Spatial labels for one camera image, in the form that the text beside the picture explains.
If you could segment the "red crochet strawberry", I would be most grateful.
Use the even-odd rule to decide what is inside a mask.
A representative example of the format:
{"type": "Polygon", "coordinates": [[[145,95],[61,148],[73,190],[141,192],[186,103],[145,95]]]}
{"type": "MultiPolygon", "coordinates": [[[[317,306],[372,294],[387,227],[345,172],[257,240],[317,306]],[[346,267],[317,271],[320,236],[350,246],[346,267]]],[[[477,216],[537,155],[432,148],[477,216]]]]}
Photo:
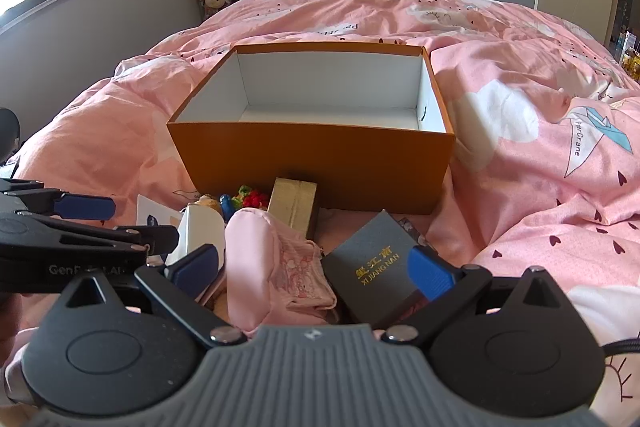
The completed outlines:
{"type": "Polygon", "coordinates": [[[242,208],[257,208],[266,210],[269,205],[270,197],[262,191],[251,188],[248,185],[242,185],[238,194],[232,197],[231,202],[235,210],[242,208]]]}

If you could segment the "white Vaseline tube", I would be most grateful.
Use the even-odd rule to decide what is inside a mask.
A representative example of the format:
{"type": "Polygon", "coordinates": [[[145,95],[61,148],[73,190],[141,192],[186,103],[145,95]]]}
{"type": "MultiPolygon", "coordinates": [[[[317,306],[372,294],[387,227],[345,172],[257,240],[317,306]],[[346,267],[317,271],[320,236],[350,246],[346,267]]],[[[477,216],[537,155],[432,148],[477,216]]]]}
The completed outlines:
{"type": "Polygon", "coordinates": [[[167,206],[154,202],[143,195],[137,197],[136,221],[137,225],[172,225],[178,228],[182,213],[167,206]]]}

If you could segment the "white glasses case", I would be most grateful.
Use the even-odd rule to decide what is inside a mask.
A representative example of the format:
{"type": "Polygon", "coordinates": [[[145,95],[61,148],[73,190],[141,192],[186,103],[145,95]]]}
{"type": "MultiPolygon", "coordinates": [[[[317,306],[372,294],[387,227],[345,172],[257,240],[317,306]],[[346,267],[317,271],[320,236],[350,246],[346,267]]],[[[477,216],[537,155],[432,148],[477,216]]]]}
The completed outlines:
{"type": "Polygon", "coordinates": [[[189,205],[178,226],[178,246],[166,258],[166,279],[198,303],[204,303],[222,281],[225,227],[217,211],[189,205]]]}

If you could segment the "pink bed duvet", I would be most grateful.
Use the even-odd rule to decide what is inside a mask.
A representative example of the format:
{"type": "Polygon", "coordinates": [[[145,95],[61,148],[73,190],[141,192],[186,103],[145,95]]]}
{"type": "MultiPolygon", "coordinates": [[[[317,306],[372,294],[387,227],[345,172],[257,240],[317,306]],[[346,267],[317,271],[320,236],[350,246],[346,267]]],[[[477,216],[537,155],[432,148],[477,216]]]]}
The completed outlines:
{"type": "Polygon", "coordinates": [[[240,0],[122,61],[15,155],[22,178],[173,206],[165,124],[235,43],[415,44],[457,135],[421,229],[449,261],[547,268],[602,341],[639,332],[639,90],[582,28],[494,0],[240,0]]]}

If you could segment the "gold gift box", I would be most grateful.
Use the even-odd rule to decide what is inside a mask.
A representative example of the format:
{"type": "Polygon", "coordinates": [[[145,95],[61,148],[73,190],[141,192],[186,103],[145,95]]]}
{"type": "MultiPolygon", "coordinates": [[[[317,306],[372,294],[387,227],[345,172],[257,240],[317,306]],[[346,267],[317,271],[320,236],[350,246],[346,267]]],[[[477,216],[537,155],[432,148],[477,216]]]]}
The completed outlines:
{"type": "Polygon", "coordinates": [[[267,211],[306,239],[314,237],[317,223],[317,184],[277,178],[267,211]]]}

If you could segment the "orange cardboard box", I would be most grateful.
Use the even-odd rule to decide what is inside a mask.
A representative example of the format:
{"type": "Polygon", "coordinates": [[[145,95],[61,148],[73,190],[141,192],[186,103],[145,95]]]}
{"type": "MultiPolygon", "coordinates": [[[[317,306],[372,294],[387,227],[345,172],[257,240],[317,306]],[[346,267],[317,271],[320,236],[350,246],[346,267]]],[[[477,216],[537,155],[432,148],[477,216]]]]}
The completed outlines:
{"type": "Polygon", "coordinates": [[[282,178],[408,215],[437,206],[456,143],[427,49],[378,42],[232,46],[167,127],[202,193],[282,178]]]}

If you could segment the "dark grey book box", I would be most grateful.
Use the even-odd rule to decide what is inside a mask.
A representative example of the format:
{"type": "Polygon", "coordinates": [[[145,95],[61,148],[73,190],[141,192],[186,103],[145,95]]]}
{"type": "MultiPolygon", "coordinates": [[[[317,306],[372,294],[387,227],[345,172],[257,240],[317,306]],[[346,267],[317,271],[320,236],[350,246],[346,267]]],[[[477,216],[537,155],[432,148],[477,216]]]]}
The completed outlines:
{"type": "Polygon", "coordinates": [[[422,298],[409,277],[408,256],[418,242],[381,211],[321,261],[349,320],[386,329],[422,298]]]}

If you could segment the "brown plush toy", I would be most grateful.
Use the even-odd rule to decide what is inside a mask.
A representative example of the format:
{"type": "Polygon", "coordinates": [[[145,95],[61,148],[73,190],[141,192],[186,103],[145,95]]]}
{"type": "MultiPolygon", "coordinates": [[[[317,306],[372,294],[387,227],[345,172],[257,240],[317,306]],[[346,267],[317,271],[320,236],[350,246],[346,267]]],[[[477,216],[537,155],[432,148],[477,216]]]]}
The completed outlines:
{"type": "Polygon", "coordinates": [[[195,205],[206,207],[211,210],[217,211],[221,216],[224,214],[221,208],[221,203],[218,199],[208,194],[201,195],[198,200],[195,202],[195,205]]]}

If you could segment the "pink fabric pouch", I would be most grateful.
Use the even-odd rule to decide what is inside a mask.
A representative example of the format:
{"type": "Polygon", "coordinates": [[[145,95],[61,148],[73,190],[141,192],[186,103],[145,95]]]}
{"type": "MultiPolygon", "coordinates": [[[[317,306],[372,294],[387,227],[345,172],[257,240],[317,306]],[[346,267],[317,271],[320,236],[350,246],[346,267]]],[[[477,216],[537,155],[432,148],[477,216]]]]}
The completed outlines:
{"type": "Polygon", "coordinates": [[[224,230],[230,323],[253,337],[264,325],[329,323],[337,299],[319,246],[269,212],[245,208],[224,230]]]}

